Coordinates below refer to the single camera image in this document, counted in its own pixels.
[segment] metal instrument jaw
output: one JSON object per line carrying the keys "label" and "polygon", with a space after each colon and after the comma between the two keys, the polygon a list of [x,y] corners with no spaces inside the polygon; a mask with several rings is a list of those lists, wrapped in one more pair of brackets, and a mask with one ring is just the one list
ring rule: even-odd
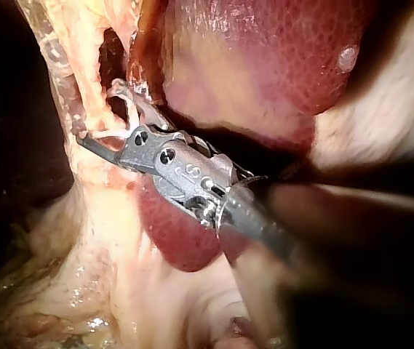
{"label": "metal instrument jaw", "polygon": [[131,100],[144,116],[120,151],[112,151],[89,134],[77,143],[123,169],[153,175],[158,192],[208,228],[218,225],[218,213],[229,188],[252,177],[203,139],[177,131],[155,106],[133,95],[125,81],[114,81],[108,95]]}

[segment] dark background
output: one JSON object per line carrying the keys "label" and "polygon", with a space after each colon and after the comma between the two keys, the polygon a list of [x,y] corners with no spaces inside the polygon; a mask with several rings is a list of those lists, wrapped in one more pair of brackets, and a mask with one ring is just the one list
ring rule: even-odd
{"label": "dark background", "polygon": [[13,1],[0,1],[0,265],[9,224],[72,184],[63,135],[35,38]]}

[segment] screw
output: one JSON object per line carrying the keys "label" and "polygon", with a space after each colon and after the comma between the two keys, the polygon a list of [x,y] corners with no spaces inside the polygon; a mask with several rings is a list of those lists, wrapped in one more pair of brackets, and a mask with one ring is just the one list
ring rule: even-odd
{"label": "screw", "polygon": [[160,154],[160,161],[163,165],[169,165],[175,159],[176,152],[174,149],[168,148],[163,149],[162,153]]}
{"label": "screw", "polygon": [[145,131],[140,132],[137,136],[135,136],[134,143],[136,145],[144,145],[148,139],[148,134]]}

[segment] organ surface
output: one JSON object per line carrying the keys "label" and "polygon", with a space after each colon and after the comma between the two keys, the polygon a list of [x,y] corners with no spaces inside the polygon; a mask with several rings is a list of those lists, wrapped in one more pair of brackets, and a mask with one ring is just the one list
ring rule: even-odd
{"label": "organ surface", "polygon": [[[154,78],[161,103],[192,116],[184,122],[193,128],[221,126],[270,149],[307,154],[322,171],[413,154],[414,7],[397,26],[392,50],[376,69],[367,70],[366,84],[341,96],[370,13],[341,7],[339,15],[321,16],[316,23],[305,15],[310,2],[288,2],[288,12],[271,14],[255,1],[230,1],[230,7],[224,1],[166,3],[159,32],[163,79]],[[247,348],[250,341],[234,336],[230,326],[232,318],[247,312],[214,238],[184,222],[184,233],[198,233],[197,238],[205,233],[209,239],[189,245],[196,240],[183,239],[168,209],[148,208],[153,196],[142,194],[143,177],[104,162],[74,139],[85,129],[126,127],[108,105],[100,48],[112,28],[128,55],[141,7],[158,3],[17,3],[49,68],[75,183],[46,209],[29,212],[27,224],[17,229],[22,241],[17,257],[0,270],[0,348],[64,348],[72,341],[90,348],[205,343]],[[313,16],[333,10],[319,4],[321,12]],[[287,21],[294,12],[299,27]],[[270,28],[268,16],[276,16]],[[360,20],[357,28],[350,18]],[[303,19],[308,19],[308,33]],[[343,35],[332,39],[334,32]],[[296,44],[307,34],[312,38],[307,49],[313,52],[308,55]],[[328,43],[334,47],[327,48]],[[144,57],[136,66],[144,67]],[[124,59],[133,63],[131,57]],[[127,112],[136,110],[128,105]],[[154,222],[147,218],[152,213]],[[169,255],[170,238],[180,240],[175,248],[186,249],[185,256],[176,249]],[[189,265],[198,255],[195,248],[203,259]],[[197,273],[178,270],[209,263]]]}

